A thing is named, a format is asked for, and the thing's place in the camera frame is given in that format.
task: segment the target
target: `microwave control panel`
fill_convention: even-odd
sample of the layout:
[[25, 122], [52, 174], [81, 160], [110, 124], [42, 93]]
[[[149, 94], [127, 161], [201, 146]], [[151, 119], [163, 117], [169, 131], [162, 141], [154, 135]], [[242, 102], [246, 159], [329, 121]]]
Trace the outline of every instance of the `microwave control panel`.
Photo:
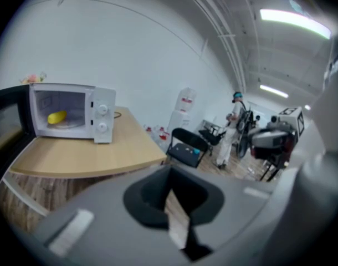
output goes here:
[[116, 91], [95, 88], [93, 95], [93, 133], [95, 143], [111, 143], [114, 127]]

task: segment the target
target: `black cable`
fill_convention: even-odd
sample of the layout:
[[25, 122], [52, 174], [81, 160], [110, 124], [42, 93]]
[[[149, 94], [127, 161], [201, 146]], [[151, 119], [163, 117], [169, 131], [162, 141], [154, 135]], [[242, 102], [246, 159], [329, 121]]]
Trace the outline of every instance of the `black cable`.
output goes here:
[[117, 113], [118, 115], [116, 115], [116, 116], [114, 117], [114, 119], [115, 119], [115, 118], [119, 118], [119, 117], [122, 115], [120, 112], [117, 112], [117, 111], [115, 111], [115, 113]]

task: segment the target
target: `open microwave door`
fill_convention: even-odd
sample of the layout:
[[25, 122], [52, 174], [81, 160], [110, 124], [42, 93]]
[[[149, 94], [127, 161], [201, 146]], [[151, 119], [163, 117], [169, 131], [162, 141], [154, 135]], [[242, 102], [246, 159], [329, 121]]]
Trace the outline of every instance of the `open microwave door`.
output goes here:
[[0, 90], [0, 181], [9, 166], [35, 138], [29, 85]]

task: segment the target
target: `white ceiling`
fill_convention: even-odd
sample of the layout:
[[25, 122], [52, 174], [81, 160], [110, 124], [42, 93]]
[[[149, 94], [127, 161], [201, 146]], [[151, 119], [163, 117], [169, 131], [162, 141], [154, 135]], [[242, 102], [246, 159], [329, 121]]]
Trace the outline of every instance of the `white ceiling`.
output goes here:
[[312, 103], [322, 90], [331, 40], [293, 25], [261, 20], [261, 8], [294, 12], [288, 0], [247, 0], [251, 12], [246, 0], [214, 1], [239, 44], [247, 90], [265, 84], [288, 93], [299, 105]]

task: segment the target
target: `white shirt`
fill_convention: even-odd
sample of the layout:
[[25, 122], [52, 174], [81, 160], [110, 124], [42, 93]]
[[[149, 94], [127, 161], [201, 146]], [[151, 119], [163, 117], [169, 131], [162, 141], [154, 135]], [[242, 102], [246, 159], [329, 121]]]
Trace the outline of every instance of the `white shirt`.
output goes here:
[[235, 129], [237, 127], [237, 123], [238, 123], [238, 121], [239, 121], [239, 119], [240, 119], [240, 117], [243, 113], [244, 113], [244, 106], [242, 105], [242, 103], [240, 101], [237, 101], [234, 104], [232, 114], [237, 115], [238, 118], [235, 119], [235, 120], [231, 120], [231, 124], [229, 124], [229, 128]]

